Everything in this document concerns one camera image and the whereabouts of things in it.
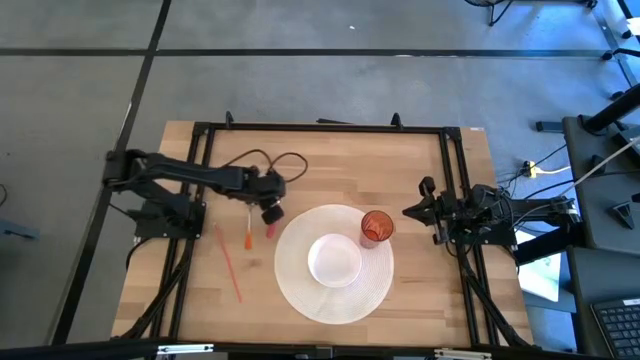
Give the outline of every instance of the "black keyboard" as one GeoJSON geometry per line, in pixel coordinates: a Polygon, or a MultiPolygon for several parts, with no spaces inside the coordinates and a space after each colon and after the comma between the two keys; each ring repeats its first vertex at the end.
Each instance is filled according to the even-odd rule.
{"type": "Polygon", "coordinates": [[[640,298],[591,305],[611,356],[640,359],[640,298]]]}

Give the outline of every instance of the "white plate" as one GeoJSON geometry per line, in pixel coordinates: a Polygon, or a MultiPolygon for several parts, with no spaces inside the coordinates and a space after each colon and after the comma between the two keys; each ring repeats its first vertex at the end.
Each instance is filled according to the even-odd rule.
{"type": "Polygon", "coordinates": [[[362,254],[348,237],[327,234],[311,245],[308,264],[316,281],[327,287],[340,288],[350,285],[360,274],[362,254]]]}

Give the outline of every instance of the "red cup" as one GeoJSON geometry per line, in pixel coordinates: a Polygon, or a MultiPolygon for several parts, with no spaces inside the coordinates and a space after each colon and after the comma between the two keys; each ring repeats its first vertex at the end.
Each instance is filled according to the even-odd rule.
{"type": "Polygon", "coordinates": [[[389,240],[394,230],[393,220],[380,210],[369,211],[362,218],[360,229],[360,246],[373,249],[389,240]]]}

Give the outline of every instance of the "concrete floor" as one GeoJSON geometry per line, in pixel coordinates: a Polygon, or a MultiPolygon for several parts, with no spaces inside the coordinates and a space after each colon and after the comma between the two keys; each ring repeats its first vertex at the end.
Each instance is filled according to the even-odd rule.
{"type": "MultiPolygon", "coordinates": [[[[612,1],[599,10],[620,24],[612,1]]],[[[146,47],[161,1],[0,3],[0,46],[146,47]]],[[[493,28],[463,1],[175,1],[160,46],[607,50],[594,16],[570,3],[516,2],[493,28]]],[[[0,240],[0,347],[46,341],[117,137],[139,58],[0,58],[0,218],[42,238],[0,240]]],[[[628,84],[596,59],[162,58],[154,62],[130,147],[154,151],[167,120],[484,127],[496,174],[563,144],[539,120],[593,114],[628,84]]],[[[545,163],[568,163],[560,153],[545,163]]],[[[569,173],[521,181],[526,195],[569,173]]],[[[121,206],[137,203],[117,197],[121,206]]],[[[110,334],[132,224],[110,212],[71,334],[110,334]]]]}

